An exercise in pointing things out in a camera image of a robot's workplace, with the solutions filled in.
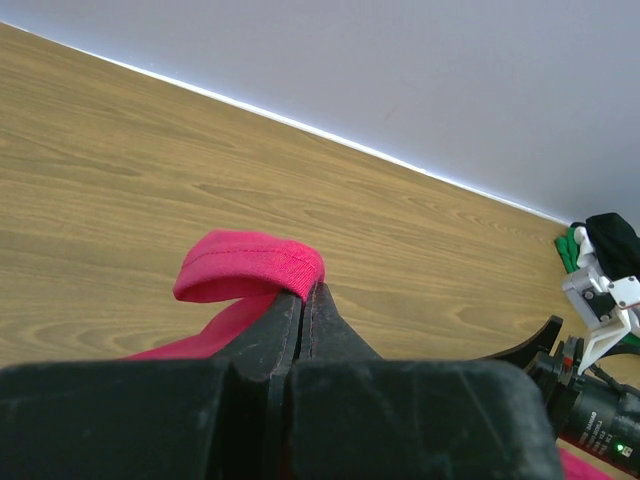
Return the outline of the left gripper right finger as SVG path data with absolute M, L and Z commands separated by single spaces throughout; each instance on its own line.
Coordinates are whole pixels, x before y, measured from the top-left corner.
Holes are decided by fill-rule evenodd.
M 385 360 L 329 288 L 305 307 L 287 382 L 292 479 L 560 479 L 535 383 L 494 359 Z

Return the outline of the pink t shirt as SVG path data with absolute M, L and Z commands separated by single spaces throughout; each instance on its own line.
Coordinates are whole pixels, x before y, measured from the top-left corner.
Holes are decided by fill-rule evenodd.
M 280 293 L 298 297 L 303 307 L 299 352 L 285 376 L 281 461 L 275 479 L 292 479 L 287 473 L 287 382 L 301 356 L 306 303 L 317 285 L 326 285 L 324 277 L 321 255 L 297 241 L 256 232 L 211 232 L 186 254 L 173 293 L 183 302 L 225 302 L 226 308 L 200 333 L 135 355 L 135 360 L 143 361 L 212 357 L 257 321 L 268 302 Z M 595 467 L 563 449 L 557 450 L 564 472 L 560 479 L 601 477 Z

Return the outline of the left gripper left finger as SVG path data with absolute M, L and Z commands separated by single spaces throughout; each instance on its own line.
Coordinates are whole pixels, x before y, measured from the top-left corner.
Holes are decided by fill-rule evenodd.
M 301 300 L 282 292 L 216 355 L 1 372 L 5 479 L 275 479 Z

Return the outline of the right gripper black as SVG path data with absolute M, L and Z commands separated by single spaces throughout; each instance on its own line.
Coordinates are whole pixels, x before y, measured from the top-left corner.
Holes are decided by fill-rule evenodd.
M 637 473 L 639 390 L 588 365 L 581 338 L 571 337 L 551 353 L 562 326 L 563 319 L 551 315 L 531 337 L 479 362 L 527 373 L 558 438 L 624 473 Z

